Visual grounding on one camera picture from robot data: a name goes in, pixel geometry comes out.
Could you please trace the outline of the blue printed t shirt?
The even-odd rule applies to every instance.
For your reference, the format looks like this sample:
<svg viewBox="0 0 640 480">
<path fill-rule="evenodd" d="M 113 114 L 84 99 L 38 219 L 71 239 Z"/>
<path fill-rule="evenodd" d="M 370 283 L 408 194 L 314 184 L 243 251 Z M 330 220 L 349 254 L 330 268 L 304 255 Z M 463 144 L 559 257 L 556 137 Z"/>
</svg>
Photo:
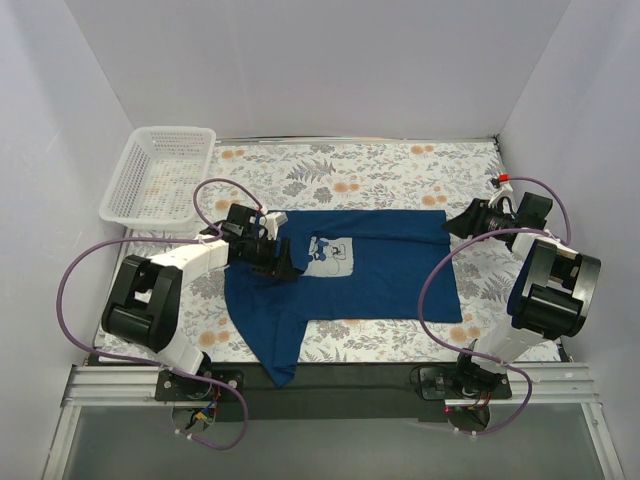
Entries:
<svg viewBox="0 0 640 480">
<path fill-rule="evenodd" d="M 295 376 L 311 320 L 462 320 L 452 265 L 436 276 L 423 301 L 426 277 L 450 252 L 442 210 L 290 211 L 280 229 L 290 239 L 295 282 L 258 276 L 244 263 L 225 271 L 230 319 L 282 387 Z"/>
</svg>

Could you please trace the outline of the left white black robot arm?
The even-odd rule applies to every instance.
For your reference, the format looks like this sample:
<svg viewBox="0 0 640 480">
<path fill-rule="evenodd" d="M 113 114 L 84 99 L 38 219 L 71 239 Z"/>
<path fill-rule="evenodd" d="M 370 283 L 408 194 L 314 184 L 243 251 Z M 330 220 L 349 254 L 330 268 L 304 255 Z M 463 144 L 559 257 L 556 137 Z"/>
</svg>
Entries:
<svg viewBox="0 0 640 480">
<path fill-rule="evenodd" d="M 235 263 L 271 279 L 297 280 L 301 271 L 293 266 L 290 240 L 279 236 L 286 223 L 284 212 L 233 205 L 224 220 L 183 246 L 151 257 L 125 257 L 102 314 L 102 329 L 182 371 L 180 390 L 193 400 L 205 398 L 213 386 L 211 373 L 204 369 L 210 360 L 179 331 L 181 292 L 200 277 Z"/>
</svg>

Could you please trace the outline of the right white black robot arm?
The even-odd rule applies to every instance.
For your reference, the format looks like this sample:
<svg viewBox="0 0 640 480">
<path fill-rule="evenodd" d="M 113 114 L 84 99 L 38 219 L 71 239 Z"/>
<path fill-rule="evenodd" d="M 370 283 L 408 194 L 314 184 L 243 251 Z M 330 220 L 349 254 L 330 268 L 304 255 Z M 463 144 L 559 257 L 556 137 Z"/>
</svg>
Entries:
<svg viewBox="0 0 640 480">
<path fill-rule="evenodd" d="M 497 239 L 524 260 L 507 300 L 510 320 L 499 324 L 470 349 L 498 359 L 459 354 L 449 385 L 464 397 L 490 394 L 506 382 L 506 366 L 530 348 L 562 336 L 573 337 L 584 326 L 601 270 L 601 261 L 583 255 L 551 237 L 532 234 L 546 226 L 553 201 L 525 193 L 515 212 L 500 200 L 474 199 L 443 229 L 461 239 L 507 229 Z M 525 233 L 514 233 L 525 228 Z"/>
</svg>

